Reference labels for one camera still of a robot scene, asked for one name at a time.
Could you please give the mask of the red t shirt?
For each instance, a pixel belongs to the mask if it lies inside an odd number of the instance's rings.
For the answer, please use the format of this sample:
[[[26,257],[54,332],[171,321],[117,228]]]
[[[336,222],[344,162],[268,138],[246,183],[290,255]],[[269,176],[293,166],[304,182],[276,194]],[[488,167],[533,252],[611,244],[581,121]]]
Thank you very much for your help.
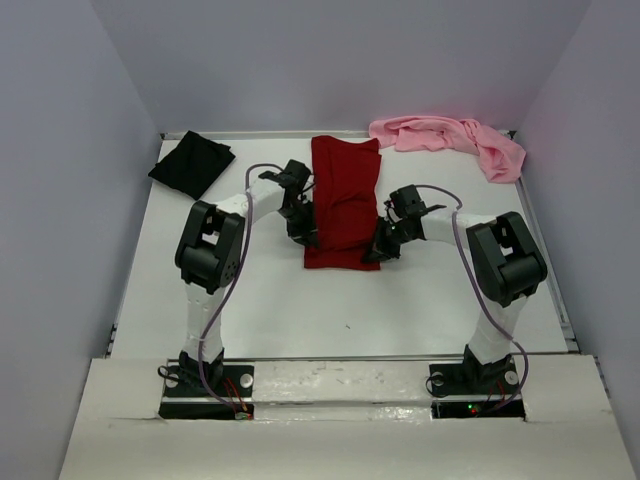
[[[311,140],[318,245],[304,253],[306,269],[378,271],[362,261],[378,220],[379,142],[350,143],[331,136]]]

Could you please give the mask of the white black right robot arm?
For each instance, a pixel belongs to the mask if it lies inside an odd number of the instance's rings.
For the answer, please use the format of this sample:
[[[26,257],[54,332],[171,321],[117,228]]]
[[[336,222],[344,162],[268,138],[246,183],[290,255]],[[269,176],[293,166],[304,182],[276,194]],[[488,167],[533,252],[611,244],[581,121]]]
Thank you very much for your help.
[[[525,220],[517,212],[498,216],[427,205],[421,186],[392,192],[363,256],[366,263],[396,260],[412,241],[447,243],[457,249],[480,307],[475,331],[458,363],[431,366],[426,387],[435,398],[498,392],[509,403],[528,380],[530,363],[516,370],[512,353],[527,354],[514,331],[524,306],[544,283],[548,268]]]

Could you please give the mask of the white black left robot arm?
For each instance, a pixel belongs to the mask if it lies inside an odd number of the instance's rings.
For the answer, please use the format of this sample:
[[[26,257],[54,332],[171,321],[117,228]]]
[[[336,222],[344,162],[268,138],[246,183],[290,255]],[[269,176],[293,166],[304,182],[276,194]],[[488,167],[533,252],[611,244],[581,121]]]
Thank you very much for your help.
[[[195,202],[175,253],[187,294],[187,333],[179,353],[177,377],[195,392],[218,398],[223,379],[222,311],[235,289],[248,256],[254,224],[271,213],[286,221],[288,237],[316,247],[314,207],[308,198],[311,170],[290,160],[282,169],[257,164],[255,180],[245,175],[245,189],[217,203]]]

